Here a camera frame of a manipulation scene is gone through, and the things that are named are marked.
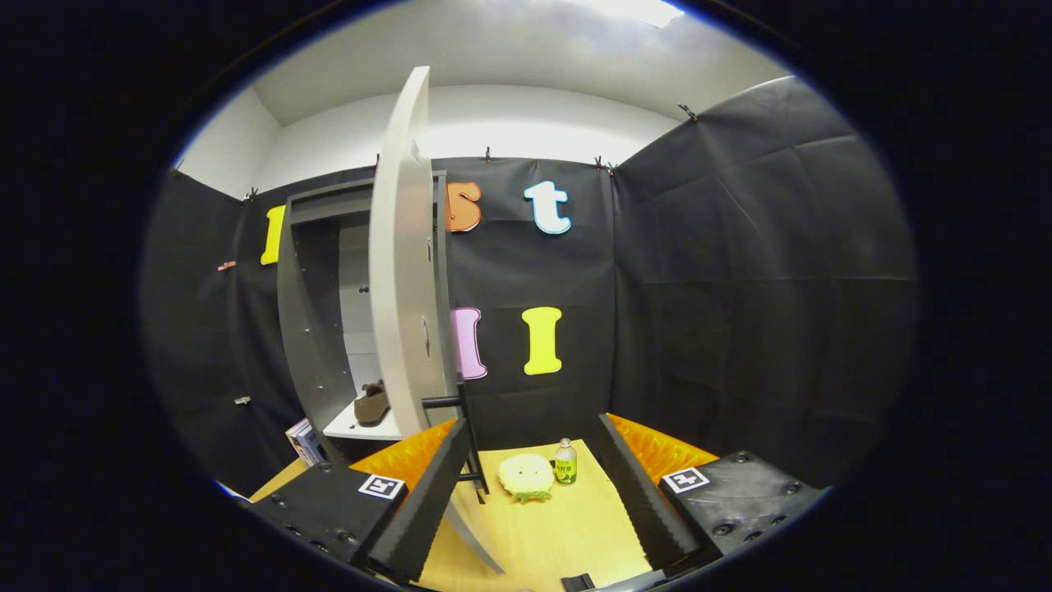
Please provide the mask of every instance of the black curtain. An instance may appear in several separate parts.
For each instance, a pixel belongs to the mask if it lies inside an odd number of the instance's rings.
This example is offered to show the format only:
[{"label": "black curtain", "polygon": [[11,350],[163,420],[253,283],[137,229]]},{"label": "black curtain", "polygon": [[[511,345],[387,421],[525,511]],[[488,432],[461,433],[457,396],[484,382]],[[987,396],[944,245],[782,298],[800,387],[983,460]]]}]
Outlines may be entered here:
[{"label": "black curtain", "polygon": [[[140,322],[150,373],[177,433],[216,479],[250,495],[296,458],[275,408],[232,355],[227,290],[242,204],[185,175],[166,178],[143,247]],[[235,400],[250,396],[248,405]]]},{"label": "black curtain", "polygon": [[[434,168],[448,182],[482,189],[482,221],[449,241],[452,307],[479,309],[478,344],[486,376],[465,381],[479,448],[507,449],[580,438],[610,402],[613,363],[613,233],[610,177],[595,166],[522,158],[451,158]],[[552,181],[568,200],[563,233],[546,233],[523,191]],[[523,311],[554,307],[555,355],[563,367],[527,375],[529,328]]]},{"label": "black curtain", "polygon": [[872,445],[916,319],[909,228],[877,157],[796,78],[616,169],[611,411],[815,486]]}]

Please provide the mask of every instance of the small bottle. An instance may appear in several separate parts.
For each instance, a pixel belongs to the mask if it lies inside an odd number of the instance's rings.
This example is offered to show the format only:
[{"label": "small bottle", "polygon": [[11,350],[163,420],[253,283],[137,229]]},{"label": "small bottle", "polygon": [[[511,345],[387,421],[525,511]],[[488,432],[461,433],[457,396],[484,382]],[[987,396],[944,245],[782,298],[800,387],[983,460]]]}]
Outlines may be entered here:
[{"label": "small bottle", "polygon": [[559,442],[555,451],[555,481],[570,485],[578,481],[578,451],[570,448],[570,438]]}]

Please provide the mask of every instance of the cabinet door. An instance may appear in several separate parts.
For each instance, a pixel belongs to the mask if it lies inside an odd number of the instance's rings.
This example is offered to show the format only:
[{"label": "cabinet door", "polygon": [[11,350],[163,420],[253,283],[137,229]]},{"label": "cabinet door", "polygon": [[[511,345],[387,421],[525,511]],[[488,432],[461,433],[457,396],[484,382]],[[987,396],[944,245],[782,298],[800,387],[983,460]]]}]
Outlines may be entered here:
[{"label": "cabinet door", "polygon": [[377,353],[391,413],[403,437],[446,417],[420,401],[453,396],[440,333],[436,290],[433,178],[420,148],[427,132],[426,66],[409,75],[380,151],[369,215],[369,301]]}]

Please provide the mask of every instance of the small box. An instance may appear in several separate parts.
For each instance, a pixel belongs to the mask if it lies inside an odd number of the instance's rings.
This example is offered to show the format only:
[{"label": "small box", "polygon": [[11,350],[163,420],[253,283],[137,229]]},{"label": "small box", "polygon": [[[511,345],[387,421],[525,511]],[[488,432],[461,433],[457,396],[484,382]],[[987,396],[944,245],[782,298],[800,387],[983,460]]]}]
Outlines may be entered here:
[{"label": "small box", "polygon": [[296,449],[296,453],[300,455],[300,458],[307,464],[307,467],[313,467],[317,463],[327,461],[325,451],[322,449],[322,443],[319,441],[318,434],[306,417],[285,431],[285,436],[288,438],[289,444],[292,445],[292,448]]}]

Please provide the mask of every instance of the foam letter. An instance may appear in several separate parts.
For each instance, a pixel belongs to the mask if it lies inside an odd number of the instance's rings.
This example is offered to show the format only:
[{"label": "foam letter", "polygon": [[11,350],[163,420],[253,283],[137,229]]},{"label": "foam letter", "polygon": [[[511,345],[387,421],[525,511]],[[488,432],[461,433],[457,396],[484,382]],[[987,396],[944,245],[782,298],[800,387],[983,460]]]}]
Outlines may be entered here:
[{"label": "foam letter", "polygon": [[526,374],[550,374],[563,368],[555,358],[555,322],[563,312],[551,307],[538,307],[523,311],[523,321],[529,326],[529,362],[523,367]]},{"label": "foam letter", "polygon": [[537,227],[548,233],[563,233],[570,229],[570,219],[559,216],[557,202],[565,203],[569,197],[565,190],[555,189],[555,183],[541,181],[523,191],[526,199],[533,200],[533,221]]},{"label": "foam letter", "polygon": [[479,360],[479,341],[476,336],[476,326],[482,313],[479,309],[453,309],[453,331],[457,334],[458,359],[457,370],[465,381],[482,379],[486,375],[486,367]]},{"label": "foam letter", "polygon": [[446,228],[463,232],[478,226],[482,210],[473,202],[481,198],[478,183],[446,183]]},{"label": "foam letter", "polygon": [[266,227],[266,248],[260,256],[260,263],[266,265],[278,262],[278,246],[281,244],[281,221],[285,218],[285,206],[271,207],[266,212],[270,223]]}]

